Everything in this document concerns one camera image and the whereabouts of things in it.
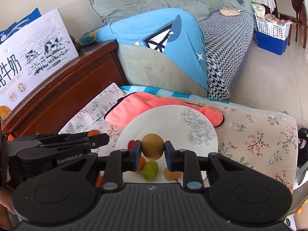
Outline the brown kiwi fruit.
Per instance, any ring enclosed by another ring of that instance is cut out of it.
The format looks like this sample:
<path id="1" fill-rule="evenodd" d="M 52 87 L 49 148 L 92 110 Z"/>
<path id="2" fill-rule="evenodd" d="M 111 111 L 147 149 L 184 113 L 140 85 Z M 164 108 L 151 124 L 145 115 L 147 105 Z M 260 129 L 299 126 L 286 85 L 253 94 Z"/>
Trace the brown kiwi fruit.
<path id="1" fill-rule="evenodd" d="M 141 141 L 143 155 L 149 160 L 158 160 L 164 153 L 164 140 L 157 134 L 147 134 Z"/>

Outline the small orange tangerine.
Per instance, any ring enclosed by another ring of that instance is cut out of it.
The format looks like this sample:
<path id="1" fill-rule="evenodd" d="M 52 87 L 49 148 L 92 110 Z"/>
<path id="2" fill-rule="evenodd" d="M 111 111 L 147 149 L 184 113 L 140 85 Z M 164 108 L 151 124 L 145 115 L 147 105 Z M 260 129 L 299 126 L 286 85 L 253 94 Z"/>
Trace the small orange tangerine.
<path id="1" fill-rule="evenodd" d="M 87 137 L 91 137 L 91 136 L 95 136 L 95 135 L 100 135 L 101 132 L 99 132 L 99 130 L 90 130 L 88 133 L 87 133 Z"/>

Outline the red cherry tomato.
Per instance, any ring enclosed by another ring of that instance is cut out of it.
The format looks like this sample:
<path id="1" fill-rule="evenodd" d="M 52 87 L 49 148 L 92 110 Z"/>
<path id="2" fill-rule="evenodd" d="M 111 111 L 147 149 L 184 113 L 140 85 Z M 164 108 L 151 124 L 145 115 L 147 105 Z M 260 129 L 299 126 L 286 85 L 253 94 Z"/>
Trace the red cherry tomato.
<path id="1" fill-rule="evenodd" d="M 131 150 L 134 147 L 135 140 L 130 140 L 127 145 L 127 149 Z"/>

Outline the orange tangerine on plate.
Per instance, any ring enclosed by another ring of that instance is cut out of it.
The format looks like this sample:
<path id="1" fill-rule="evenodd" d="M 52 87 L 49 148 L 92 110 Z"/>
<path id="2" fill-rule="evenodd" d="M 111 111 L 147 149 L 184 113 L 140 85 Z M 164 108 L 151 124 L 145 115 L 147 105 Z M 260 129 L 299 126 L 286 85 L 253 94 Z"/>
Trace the orange tangerine on plate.
<path id="1" fill-rule="evenodd" d="M 141 171 L 144 168 L 145 164 L 146 164 L 146 159 L 143 156 L 141 156 L 137 171 Z"/>

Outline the white floral plate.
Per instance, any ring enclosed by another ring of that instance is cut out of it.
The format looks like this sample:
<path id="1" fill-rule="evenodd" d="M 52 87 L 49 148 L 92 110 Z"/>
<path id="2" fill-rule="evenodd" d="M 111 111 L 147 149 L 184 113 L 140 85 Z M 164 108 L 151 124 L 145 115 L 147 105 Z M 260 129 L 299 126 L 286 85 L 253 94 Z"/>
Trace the white floral plate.
<path id="1" fill-rule="evenodd" d="M 116 148 L 126 148 L 129 141 L 142 140 L 147 134 L 157 134 L 176 150 L 191 150 L 199 157 L 218 151 L 214 126 L 202 113 L 186 106 L 160 106 L 140 114 L 124 128 Z"/>

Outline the green jujube fruit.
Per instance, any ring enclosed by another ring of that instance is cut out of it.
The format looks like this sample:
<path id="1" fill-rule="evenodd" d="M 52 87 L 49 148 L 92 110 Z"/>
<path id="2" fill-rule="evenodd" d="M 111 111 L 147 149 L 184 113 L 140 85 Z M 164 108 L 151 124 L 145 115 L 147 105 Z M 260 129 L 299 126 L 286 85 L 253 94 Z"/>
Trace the green jujube fruit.
<path id="1" fill-rule="evenodd" d="M 158 174 L 159 166 L 156 161 L 148 161 L 143 168 L 143 178 L 145 180 L 154 180 Z"/>

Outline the pink towel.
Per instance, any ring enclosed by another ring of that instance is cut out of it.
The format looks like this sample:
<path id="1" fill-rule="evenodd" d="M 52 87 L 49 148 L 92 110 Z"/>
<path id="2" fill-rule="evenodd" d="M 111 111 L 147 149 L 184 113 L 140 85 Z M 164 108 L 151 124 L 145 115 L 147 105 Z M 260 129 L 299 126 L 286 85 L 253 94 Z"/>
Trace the pink towel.
<path id="1" fill-rule="evenodd" d="M 104 116 L 104 120 L 118 127 L 126 127 L 140 114 L 160 106 L 180 105 L 192 108 L 209 119 L 214 127 L 224 122 L 224 115 L 218 109 L 208 106 L 198 106 L 175 98 L 160 98 L 145 92 L 131 93 L 117 100 Z"/>

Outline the floral table cloth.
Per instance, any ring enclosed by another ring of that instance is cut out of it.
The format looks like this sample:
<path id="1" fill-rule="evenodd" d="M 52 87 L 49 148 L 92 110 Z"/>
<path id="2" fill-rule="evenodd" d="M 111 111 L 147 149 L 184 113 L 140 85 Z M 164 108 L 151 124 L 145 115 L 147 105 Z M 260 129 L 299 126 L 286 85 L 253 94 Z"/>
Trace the floral table cloth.
<path id="1" fill-rule="evenodd" d="M 101 157 L 109 155 L 117 150 L 116 144 L 124 128 L 108 123 L 104 116 L 118 99 L 133 92 L 146 92 L 220 110 L 224 115 L 224 123 L 214 127 L 218 137 L 217 153 L 281 182 L 289 190 L 293 189 L 298 130 L 295 119 L 284 113 L 153 87 L 119 87 L 111 84 L 70 119 L 62 127 L 61 133 L 76 134 L 94 129 L 106 133 L 110 142 L 97 148 L 96 152 Z"/>

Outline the dark wooden cabinet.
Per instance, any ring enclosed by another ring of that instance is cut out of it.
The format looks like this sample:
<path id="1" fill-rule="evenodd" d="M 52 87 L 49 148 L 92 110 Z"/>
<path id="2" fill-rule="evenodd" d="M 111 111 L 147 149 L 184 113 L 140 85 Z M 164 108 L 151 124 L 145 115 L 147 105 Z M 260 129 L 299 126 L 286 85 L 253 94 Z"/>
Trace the dark wooden cabinet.
<path id="1" fill-rule="evenodd" d="M 58 133 L 102 90 L 128 81 L 117 56 L 116 40 L 92 44 L 80 56 L 50 76 L 1 123 L 14 138 Z"/>

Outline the white milk carton box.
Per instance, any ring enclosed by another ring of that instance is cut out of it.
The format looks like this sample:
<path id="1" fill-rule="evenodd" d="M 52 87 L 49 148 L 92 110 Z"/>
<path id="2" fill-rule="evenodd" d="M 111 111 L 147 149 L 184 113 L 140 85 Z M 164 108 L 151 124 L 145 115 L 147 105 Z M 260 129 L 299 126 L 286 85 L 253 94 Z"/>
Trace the white milk carton box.
<path id="1" fill-rule="evenodd" d="M 78 52 L 54 9 L 1 38 L 1 120 Z"/>

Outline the green sofa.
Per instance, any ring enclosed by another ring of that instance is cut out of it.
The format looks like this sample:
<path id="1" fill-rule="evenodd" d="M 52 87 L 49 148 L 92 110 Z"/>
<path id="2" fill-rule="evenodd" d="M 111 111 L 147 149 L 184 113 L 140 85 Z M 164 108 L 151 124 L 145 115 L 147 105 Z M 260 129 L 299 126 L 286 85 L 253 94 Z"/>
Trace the green sofa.
<path id="1" fill-rule="evenodd" d="M 213 12 L 220 12 L 224 16 L 237 16 L 240 12 L 254 15 L 252 0 L 164 1 L 168 4 L 168 8 L 190 12 L 198 22 L 208 18 Z M 118 44 L 117 54 L 130 84 L 195 93 L 208 97 L 208 88 L 205 89 L 198 85 L 163 54 L 145 47 Z"/>

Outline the blue patterned blanket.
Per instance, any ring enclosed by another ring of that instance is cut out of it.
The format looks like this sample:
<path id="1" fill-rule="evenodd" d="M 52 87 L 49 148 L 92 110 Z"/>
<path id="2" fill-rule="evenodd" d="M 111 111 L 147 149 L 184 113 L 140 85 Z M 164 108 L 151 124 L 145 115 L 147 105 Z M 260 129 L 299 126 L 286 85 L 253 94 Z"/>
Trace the blue patterned blanket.
<path id="1" fill-rule="evenodd" d="M 198 85 L 207 89 L 207 62 L 202 30 L 188 11 L 164 8 L 95 28 L 81 36 L 81 46 L 117 40 L 145 47 L 173 61 Z"/>

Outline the houndstooth sofa cover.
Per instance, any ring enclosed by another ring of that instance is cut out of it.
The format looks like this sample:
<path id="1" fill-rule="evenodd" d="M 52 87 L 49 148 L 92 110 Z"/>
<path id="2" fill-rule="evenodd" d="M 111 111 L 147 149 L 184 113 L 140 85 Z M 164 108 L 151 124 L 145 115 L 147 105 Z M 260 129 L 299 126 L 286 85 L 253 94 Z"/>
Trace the houndstooth sofa cover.
<path id="1" fill-rule="evenodd" d="M 246 12 L 237 16 L 213 12 L 199 26 L 205 41 L 208 97 L 227 99 L 231 82 L 253 40 L 255 17 Z"/>

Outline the blue plastic crate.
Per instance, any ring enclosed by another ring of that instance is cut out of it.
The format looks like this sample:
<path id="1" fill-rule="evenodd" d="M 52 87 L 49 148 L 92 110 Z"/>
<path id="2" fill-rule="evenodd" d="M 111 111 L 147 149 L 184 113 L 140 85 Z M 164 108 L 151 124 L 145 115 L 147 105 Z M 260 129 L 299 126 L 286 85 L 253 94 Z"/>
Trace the blue plastic crate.
<path id="1" fill-rule="evenodd" d="M 261 49 L 270 51 L 277 55 L 283 55 L 288 45 L 288 39 L 280 40 L 278 38 L 271 37 L 267 34 L 263 34 L 259 31 L 255 31 L 257 46 Z"/>

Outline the green cushion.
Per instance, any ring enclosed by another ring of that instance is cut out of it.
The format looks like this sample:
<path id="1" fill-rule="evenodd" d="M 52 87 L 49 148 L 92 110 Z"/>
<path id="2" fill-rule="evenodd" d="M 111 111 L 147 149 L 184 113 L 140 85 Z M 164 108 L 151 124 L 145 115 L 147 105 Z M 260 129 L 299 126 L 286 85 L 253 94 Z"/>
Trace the green cushion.
<path id="1" fill-rule="evenodd" d="M 89 0 L 89 5 L 104 26 L 131 16 L 168 8 L 164 0 Z"/>

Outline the white plastic basket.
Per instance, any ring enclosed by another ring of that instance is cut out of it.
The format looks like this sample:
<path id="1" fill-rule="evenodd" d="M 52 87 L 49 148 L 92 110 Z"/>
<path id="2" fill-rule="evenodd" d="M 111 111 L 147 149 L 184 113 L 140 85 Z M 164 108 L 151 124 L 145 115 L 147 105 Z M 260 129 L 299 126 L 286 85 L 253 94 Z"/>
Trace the white plastic basket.
<path id="1" fill-rule="evenodd" d="M 270 21 L 259 19 L 256 14 L 254 14 L 254 17 L 257 23 L 258 32 L 283 41 L 289 37 L 289 31 L 292 25 L 291 21 L 287 21 L 284 25 L 280 26 L 276 23 L 271 23 Z"/>

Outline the wooden chair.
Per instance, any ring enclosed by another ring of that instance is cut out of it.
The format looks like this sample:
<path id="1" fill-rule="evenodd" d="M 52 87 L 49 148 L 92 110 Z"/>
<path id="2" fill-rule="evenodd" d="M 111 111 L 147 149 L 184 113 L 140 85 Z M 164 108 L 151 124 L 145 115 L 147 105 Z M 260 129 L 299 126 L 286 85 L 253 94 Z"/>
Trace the wooden chair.
<path id="1" fill-rule="evenodd" d="M 278 12 L 277 1 L 275 2 L 275 9 L 273 14 L 277 16 L 279 19 L 290 19 L 292 23 L 296 25 L 296 32 L 295 32 L 295 41 L 298 41 L 299 37 L 299 29 L 303 27 L 303 48 L 306 49 L 307 45 L 307 14 L 305 10 L 304 0 L 291 0 L 291 5 L 293 10 L 295 11 L 295 17 L 287 14 L 283 14 Z"/>

